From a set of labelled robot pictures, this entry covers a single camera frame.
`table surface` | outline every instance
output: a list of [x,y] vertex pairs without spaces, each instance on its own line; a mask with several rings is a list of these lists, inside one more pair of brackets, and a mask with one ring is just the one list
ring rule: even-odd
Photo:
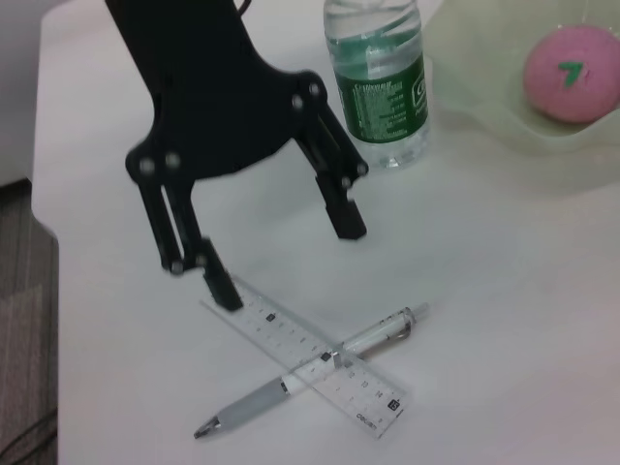
[[[321,9],[261,0],[244,20],[265,59],[316,70],[342,117]],[[205,443],[203,420],[280,370],[199,306],[199,273],[161,270],[124,168],[151,118],[104,3],[51,12],[33,210],[60,244],[59,463],[617,463],[617,150],[530,156],[433,110],[427,158],[354,188],[369,230],[357,243],[336,238],[294,144],[198,185],[229,270],[332,337],[433,306],[373,359],[414,393],[381,441],[308,391]]]

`gray pen grip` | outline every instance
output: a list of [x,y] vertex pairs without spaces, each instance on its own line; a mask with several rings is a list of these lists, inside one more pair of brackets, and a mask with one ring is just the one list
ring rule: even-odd
[[217,418],[223,428],[227,430],[237,428],[287,398],[289,395],[282,388],[282,380],[277,378],[229,405],[217,414]]

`green bottle label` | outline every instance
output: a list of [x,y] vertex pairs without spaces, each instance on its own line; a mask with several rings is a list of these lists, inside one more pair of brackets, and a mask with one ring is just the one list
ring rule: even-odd
[[365,142],[404,139],[428,117],[424,59],[381,79],[350,79],[336,74],[340,100],[351,134]]

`robotic arm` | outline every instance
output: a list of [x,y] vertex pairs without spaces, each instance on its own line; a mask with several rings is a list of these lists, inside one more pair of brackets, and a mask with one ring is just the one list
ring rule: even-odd
[[368,166],[329,108],[318,75],[266,64],[233,0],[106,2],[155,108],[150,133],[129,153],[126,168],[139,186],[163,268],[177,276],[202,268],[219,305],[231,311],[242,306],[201,234],[192,188],[199,179],[248,168],[290,139],[317,173],[338,237],[366,234],[347,191]]

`gray carpet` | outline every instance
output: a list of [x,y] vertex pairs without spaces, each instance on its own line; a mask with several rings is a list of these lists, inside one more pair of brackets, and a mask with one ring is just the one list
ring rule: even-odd
[[[30,185],[0,189],[0,450],[57,404],[58,246],[32,216]],[[42,427],[1,460],[44,438]],[[55,442],[25,464],[56,463]]]

